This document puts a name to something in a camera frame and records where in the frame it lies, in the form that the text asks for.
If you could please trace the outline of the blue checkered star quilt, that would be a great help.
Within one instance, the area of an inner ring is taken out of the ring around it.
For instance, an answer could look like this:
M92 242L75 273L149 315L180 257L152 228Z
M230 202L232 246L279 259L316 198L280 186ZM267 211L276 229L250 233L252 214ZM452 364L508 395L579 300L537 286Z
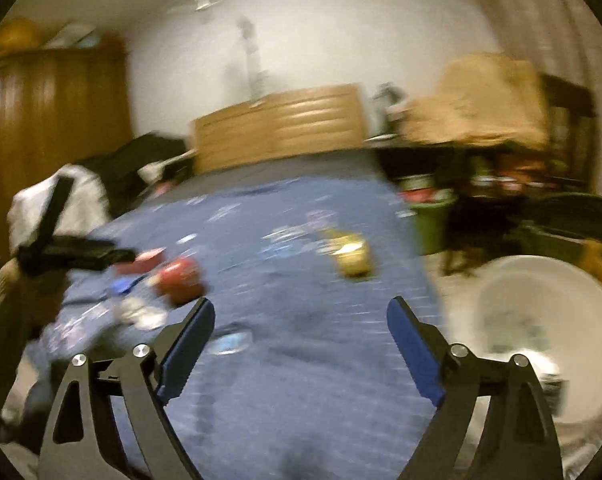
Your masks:
M362 234L373 272L345 278L324 231ZM404 296L441 320L412 219L382 180L300 178L144 205L96 230L121 246L165 248L203 272L214 330L165 414L199 479L394 479L428 425L389 333ZM196 302L142 332L116 322L111 274L75 273L44 336L52 364L125 356L179 324ZM133 478L150 477L122 398L113 414Z

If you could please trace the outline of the blue bottle cap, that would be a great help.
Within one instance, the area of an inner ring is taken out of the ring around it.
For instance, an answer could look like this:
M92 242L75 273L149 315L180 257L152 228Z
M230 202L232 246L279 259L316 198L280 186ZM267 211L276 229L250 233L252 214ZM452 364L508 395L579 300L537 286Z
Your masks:
M112 296L126 296L142 280L142 276L120 276L113 280L109 286Z

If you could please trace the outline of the red apple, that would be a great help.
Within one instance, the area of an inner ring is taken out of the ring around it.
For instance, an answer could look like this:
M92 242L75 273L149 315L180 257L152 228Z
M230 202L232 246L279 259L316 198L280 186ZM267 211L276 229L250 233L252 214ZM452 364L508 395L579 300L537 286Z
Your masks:
M174 306L182 306L205 294L200 266L190 257L179 257L167 263L155 275L155 289Z

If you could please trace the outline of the red cigarette box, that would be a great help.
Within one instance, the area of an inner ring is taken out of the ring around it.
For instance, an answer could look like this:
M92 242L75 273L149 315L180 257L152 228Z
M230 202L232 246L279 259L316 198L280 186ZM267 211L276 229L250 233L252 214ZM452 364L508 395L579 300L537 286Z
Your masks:
M156 269L157 266L161 266L164 261L165 248L153 248L140 252L132 262L117 263L114 270L118 275L146 274Z

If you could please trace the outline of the black wicker basket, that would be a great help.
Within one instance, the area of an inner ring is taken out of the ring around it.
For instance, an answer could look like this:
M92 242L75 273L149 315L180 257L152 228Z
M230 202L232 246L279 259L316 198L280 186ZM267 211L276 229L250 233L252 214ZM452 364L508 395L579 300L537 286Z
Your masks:
M544 231L602 242L602 196L555 193L529 200L520 223Z

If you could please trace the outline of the wooden headboard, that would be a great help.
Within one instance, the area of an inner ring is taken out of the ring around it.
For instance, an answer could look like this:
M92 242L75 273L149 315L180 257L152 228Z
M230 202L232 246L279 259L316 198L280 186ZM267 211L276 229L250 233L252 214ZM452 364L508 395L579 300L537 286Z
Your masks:
M355 84L290 90L194 121L200 174L267 160L363 148L367 119Z

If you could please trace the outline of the yellow snack bag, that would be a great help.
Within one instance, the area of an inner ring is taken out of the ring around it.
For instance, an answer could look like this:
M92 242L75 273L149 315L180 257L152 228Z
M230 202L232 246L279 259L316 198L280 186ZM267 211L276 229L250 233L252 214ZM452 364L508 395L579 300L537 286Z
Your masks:
M362 234L337 229L324 231L328 253L345 278L362 278L373 272L371 247Z

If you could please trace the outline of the dark wooden desk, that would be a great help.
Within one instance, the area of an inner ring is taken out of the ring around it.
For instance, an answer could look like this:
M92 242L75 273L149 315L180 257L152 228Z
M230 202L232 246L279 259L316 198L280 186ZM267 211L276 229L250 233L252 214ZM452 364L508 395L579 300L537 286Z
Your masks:
M477 146L461 143L419 144L400 138L367 143L386 178L399 186L413 176L431 174L435 185L456 190L475 174L496 174L505 155L533 155L513 142Z

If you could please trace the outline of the striped brown curtain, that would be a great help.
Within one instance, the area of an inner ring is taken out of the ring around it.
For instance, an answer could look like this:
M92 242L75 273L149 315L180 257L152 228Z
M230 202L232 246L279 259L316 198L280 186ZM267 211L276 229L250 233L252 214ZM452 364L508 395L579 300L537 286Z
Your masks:
M596 188L602 193L602 25L584 0L484 0L484 5L506 51L592 91L600 128Z

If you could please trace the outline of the orange cloth cover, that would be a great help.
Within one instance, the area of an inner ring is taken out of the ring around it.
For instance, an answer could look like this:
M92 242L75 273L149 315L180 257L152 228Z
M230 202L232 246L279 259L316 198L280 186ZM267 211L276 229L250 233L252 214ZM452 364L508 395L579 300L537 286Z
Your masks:
M514 143L542 151L550 140L549 122L542 79L533 65L484 52L458 58L435 93L409 101L401 134L417 144Z

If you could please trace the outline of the white knotted sock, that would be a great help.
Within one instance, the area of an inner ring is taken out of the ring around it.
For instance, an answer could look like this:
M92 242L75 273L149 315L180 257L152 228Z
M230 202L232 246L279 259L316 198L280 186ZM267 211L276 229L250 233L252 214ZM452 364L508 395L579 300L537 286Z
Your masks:
M151 332L167 324L167 311L146 304L135 297L125 297L118 304L118 318L122 323L132 325L136 330Z

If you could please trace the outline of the dark grey bed sheet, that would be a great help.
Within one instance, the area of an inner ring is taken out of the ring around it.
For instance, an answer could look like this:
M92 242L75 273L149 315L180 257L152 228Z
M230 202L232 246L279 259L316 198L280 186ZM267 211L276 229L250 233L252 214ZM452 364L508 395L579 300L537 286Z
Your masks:
M163 205L196 196L252 188L305 177L385 180L374 151L347 150L271 159L252 165L196 174L145 205Z

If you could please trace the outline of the dark wooden chair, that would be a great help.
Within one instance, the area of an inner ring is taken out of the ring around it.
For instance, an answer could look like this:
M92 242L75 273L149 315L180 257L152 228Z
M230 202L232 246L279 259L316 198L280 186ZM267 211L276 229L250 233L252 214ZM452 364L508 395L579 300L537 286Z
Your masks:
M561 190L592 192L600 140L592 92L550 74L541 81L548 102L548 177Z

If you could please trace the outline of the white crumpled cloth cover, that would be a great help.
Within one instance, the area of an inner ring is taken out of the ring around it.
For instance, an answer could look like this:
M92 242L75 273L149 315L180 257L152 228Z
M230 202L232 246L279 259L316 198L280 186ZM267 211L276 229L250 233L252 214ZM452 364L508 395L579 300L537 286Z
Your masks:
M10 252L37 230L59 177L74 180L57 223L56 234L86 235L111 220L106 188L100 177L83 166L66 165L52 176L16 193L7 214Z

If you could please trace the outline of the black desk lamp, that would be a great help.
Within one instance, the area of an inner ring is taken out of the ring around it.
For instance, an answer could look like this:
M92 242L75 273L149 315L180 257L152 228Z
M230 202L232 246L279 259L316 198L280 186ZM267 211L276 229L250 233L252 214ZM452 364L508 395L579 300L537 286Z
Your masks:
M397 135L406 102L407 94L393 82L386 82L378 87L373 96L373 104L380 134Z

